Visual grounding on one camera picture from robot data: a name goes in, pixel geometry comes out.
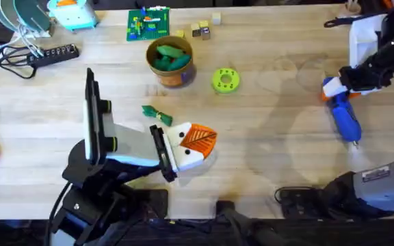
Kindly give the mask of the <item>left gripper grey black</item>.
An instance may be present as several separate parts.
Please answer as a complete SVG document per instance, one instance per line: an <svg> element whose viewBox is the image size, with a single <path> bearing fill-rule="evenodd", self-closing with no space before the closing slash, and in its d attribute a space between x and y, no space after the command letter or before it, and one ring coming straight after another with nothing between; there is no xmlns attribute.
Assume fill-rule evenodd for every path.
<svg viewBox="0 0 394 246"><path fill-rule="evenodd" d="M212 128L190 122L169 128L166 135L157 125L141 132L117 124L113 113L105 113L100 119L105 134L105 160L125 180L161 172L165 180L172 182L177 172L203 164L218 135Z"/></svg>

